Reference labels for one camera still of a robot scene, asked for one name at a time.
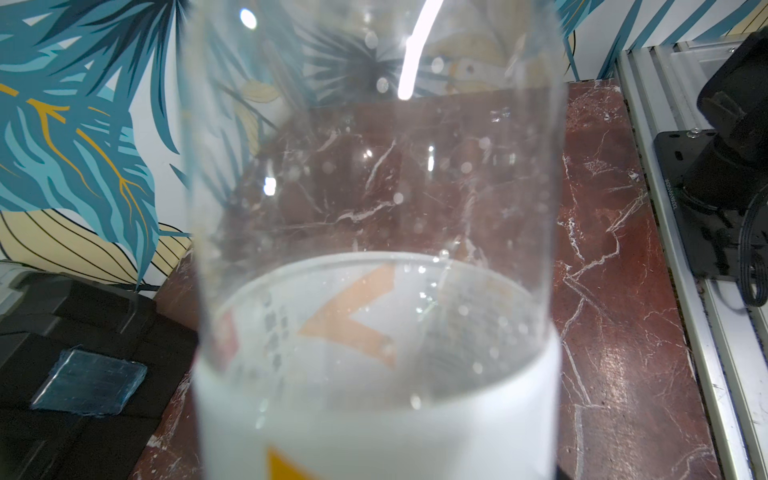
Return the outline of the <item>large white label bottle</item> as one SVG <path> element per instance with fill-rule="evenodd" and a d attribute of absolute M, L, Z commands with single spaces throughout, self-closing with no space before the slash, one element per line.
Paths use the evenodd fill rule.
<path fill-rule="evenodd" d="M 550 1 L 197 1 L 207 479 L 553 479 Z"/>

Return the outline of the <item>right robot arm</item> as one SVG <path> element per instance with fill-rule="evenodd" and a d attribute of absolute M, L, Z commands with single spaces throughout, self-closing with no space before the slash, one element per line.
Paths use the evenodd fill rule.
<path fill-rule="evenodd" d="M 767 207 L 767 29 L 751 33 L 702 88 L 697 108 L 715 135 L 683 176 L 710 209 L 743 213 L 736 284 L 745 305 L 767 302 L 767 260 L 753 245 Z"/>

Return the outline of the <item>black plastic toolbox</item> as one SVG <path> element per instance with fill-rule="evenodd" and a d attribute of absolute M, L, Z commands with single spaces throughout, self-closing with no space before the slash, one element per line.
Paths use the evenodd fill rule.
<path fill-rule="evenodd" d="M 1 265 L 1 475 L 125 479 L 196 333 L 120 287 Z"/>

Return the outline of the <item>aluminium front rail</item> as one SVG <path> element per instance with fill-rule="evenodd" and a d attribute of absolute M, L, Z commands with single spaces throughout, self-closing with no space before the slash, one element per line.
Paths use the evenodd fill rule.
<path fill-rule="evenodd" d="M 728 479 L 767 476 L 767 308 L 745 305 L 735 283 L 742 214 L 686 202 L 683 175 L 715 137 L 698 94 L 746 38 L 643 47 L 617 66 Z"/>

